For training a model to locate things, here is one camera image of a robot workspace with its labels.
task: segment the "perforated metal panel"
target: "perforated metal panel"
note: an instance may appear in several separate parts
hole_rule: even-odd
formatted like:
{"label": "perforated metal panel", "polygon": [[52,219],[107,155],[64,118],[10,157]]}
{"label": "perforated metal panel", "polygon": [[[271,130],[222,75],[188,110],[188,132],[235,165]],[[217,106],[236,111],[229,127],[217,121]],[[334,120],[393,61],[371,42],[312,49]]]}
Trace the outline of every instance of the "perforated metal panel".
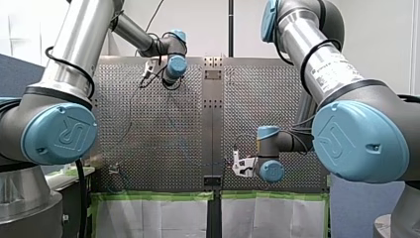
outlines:
{"label": "perforated metal panel", "polygon": [[[144,59],[102,59],[96,72],[95,114],[105,166],[96,176],[100,191],[202,190],[200,60],[189,60],[179,89],[156,79],[137,89]],[[110,174],[119,164],[120,173]]]}
{"label": "perforated metal panel", "polygon": [[[204,79],[215,65],[188,59],[181,87],[168,91],[158,79],[137,89],[145,62],[109,58],[98,66],[96,151],[102,152],[105,165],[94,178],[95,190],[203,190],[204,176],[224,173],[223,189],[327,191],[327,173],[313,153],[282,153],[286,177],[271,186],[221,167],[232,159],[239,134],[250,135],[238,140],[245,157],[256,152],[259,126],[287,128],[293,123],[301,91],[293,67],[274,59],[223,59],[223,66],[217,65],[223,77]],[[120,173],[110,174],[117,163]]]}
{"label": "perforated metal panel", "polygon": [[[238,135],[241,158],[256,153],[259,126],[277,125],[283,129],[294,123],[301,92],[299,74],[291,66],[273,59],[225,59],[223,151],[232,158]],[[224,189],[268,189],[296,192],[326,191],[327,172],[314,153],[301,156],[281,153],[285,167],[282,182],[267,185],[259,178],[235,177],[225,170]]]}

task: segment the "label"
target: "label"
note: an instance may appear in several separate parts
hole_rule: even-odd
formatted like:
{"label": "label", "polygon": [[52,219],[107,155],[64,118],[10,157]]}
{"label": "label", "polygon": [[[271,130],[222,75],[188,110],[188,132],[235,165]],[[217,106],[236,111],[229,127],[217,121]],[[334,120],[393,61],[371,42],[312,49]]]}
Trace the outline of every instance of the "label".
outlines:
{"label": "label", "polygon": [[311,74],[324,93],[364,79],[341,54],[331,54],[328,59],[312,69]]}

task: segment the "blue joint cap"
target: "blue joint cap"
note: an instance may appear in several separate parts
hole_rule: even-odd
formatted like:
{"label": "blue joint cap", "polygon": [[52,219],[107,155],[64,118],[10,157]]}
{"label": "blue joint cap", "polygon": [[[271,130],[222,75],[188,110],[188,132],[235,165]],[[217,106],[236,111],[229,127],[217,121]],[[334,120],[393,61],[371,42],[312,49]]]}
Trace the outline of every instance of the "blue joint cap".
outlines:
{"label": "blue joint cap", "polygon": [[279,182],[284,178],[284,167],[279,161],[267,161],[260,167],[260,178],[266,182]]}
{"label": "blue joint cap", "polygon": [[169,62],[167,63],[166,75],[170,79],[179,79],[185,74],[186,69],[187,62],[185,57],[173,56],[170,57]]}
{"label": "blue joint cap", "polygon": [[268,0],[262,14],[261,38],[263,42],[272,43],[277,6],[281,0]]}
{"label": "blue joint cap", "polygon": [[280,128],[277,126],[261,126],[257,131],[257,140],[263,140],[275,136],[279,132]]}
{"label": "blue joint cap", "polygon": [[331,173],[350,181],[386,183],[401,178],[409,164],[407,143],[382,112],[357,101],[323,107],[313,123],[313,145]]}
{"label": "blue joint cap", "polygon": [[70,164],[92,147],[97,130],[92,112],[75,103],[61,103],[34,117],[24,131],[21,149],[38,165]]}
{"label": "blue joint cap", "polygon": [[174,29],[171,32],[176,34],[179,38],[181,38],[186,43],[186,34],[182,30]]}

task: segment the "cable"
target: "cable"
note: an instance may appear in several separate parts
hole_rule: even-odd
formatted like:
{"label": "cable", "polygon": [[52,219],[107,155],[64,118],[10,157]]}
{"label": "cable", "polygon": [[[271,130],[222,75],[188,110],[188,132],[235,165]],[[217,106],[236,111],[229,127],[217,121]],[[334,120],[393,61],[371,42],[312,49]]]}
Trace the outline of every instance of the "cable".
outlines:
{"label": "cable", "polygon": [[304,120],[304,121],[301,121],[301,122],[299,122],[299,123],[292,124],[292,125],[291,125],[291,127],[293,127],[293,128],[294,128],[294,127],[301,126],[301,125],[303,125],[303,124],[306,124],[306,123],[308,123],[308,122],[312,121],[314,118],[315,118],[315,115],[313,115],[313,116],[309,117],[308,119],[306,119],[306,120]]}
{"label": "cable", "polygon": [[78,238],[84,238],[87,222],[87,189],[86,180],[84,179],[83,164],[81,160],[76,161],[77,174],[80,183],[80,227]]}
{"label": "cable", "polygon": [[132,107],[133,107],[133,99],[134,97],[137,95],[137,92],[139,91],[139,89],[143,89],[143,88],[147,88],[149,85],[152,84],[152,82],[154,82],[154,80],[156,78],[158,78],[158,74],[164,70],[164,67],[157,73],[154,75],[154,77],[149,80],[149,82],[146,85],[143,85],[143,83],[145,82],[145,78],[142,78],[141,82],[139,83],[139,86],[137,86],[136,90],[133,92],[132,96],[130,97],[130,102],[129,102],[129,125],[127,127],[127,129],[125,130],[126,132],[123,134],[123,136],[120,138],[120,140],[118,140],[117,144],[115,146],[113,146],[111,148],[111,150],[109,151],[113,151],[117,146],[120,145],[120,143],[122,143],[124,141],[124,139],[127,137],[127,135],[129,134],[132,126],[133,126],[133,122],[132,122]]}
{"label": "cable", "polygon": [[306,79],[305,79],[305,69],[306,69],[306,65],[308,64],[309,60],[311,59],[312,55],[314,55],[319,49],[323,48],[324,46],[326,46],[326,44],[331,43],[334,45],[337,44],[335,47],[337,48],[337,50],[339,50],[339,52],[342,50],[342,44],[339,40],[336,39],[327,39],[317,45],[315,45],[311,51],[309,51],[309,53],[306,55],[306,57],[303,59],[302,62],[302,67],[300,68],[300,81],[302,83],[303,88],[305,89],[305,91],[311,95],[308,86],[306,85]]}
{"label": "cable", "polygon": [[398,94],[398,97],[405,102],[420,103],[420,98],[412,95]]}
{"label": "cable", "polygon": [[299,152],[299,154],[300,155],[302,155],[302,156],[306,156],[306,155],[308,155],[308,153],[309,153],[309,149],[308,149],[308,147],[306,146],[306,144],[302,141],[302,139],[300,139],[297,135],[295,135],[294,133],[297,133],[297,132],[294,132],[294,131],[285,131],[285,130],[281,130],[281,132],[284,132],[284,133],[287,133],[287,134],[289,134],[291,137],[293,137],[293,139],[294,140],[296,140],[296,141],[298,141],[299,143],[300,143],[300,145],[302,145],[302,147],[303,147],[303,149],[305,149],[305,152],[304,153],[300,153]]}
{"label": "cable", "polygon": [[91,99],[93,94],[95,93],[95,82],[93,81],[92,76],[90,76],[89,73],[87,73],[83,68],[81,68],[80,66],[78,66],[76,64],[73,64],[73,63],[71,63],[67,60],[64,60],[64,59],[57,59],[57,58],[53,57],[53,55],[51,55],[51,53],[50,53],[50,51],[52,51],[52,50],[53,50],[53,47],[46,48],[46,56],[49,59],[54,60],[55,62],[60,62],[62,64],[65,64],[67,66],[71,66],[71,67],[77,69],[87,79],[87,81],[90,84],[90,93],[89,93],[88,98]]}
{"label": "cable", "polygon": [[157,5],[157,9],[155,10],[154,14],[152,15],[151,19],[149,20],[148,26],[146,27],[146,32],[149,30],[149,27],[152,24],[152,21],[154,20],[155,16],[158,13],[158,10],[160,9],[161,4],[163,3],[164,0],[161,0],[158,5]]}

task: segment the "steel pegboard wall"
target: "steel pegboard wall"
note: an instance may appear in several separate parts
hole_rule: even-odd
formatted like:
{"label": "steel pegboard wall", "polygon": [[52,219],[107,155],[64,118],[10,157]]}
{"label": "steel pegboard wall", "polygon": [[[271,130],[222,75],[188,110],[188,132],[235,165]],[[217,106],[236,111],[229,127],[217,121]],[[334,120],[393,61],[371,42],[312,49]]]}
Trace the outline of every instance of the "steel pegboard wall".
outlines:
{"label": "steel pegboard wall", "polygon": [[[97,191],[203,189],[202,65],[189,63],[179,89],[156,79],[137,89],[144,59],[102,59],[95,114],[104,163]],[[118,163],[120,172],[110,174]]]}
{"label": "steel pegboard wall", "polygon": [[[222,150],[227,161],[233,159],[232,148],[238,135],[247,135],[238,140],[243,158],[256,154],[259,126],[289,128],[294,123],[301,93],[299,74],[293,67],[273,63],[272,59],[241,62],[225,60]],[[285,167],[285,178],[279,183],[268,185],[259,178],[236,177],[230,168],[225,168],[223,189],[327,191],[327,171],[314,153],[281,153],[280,161]]]}

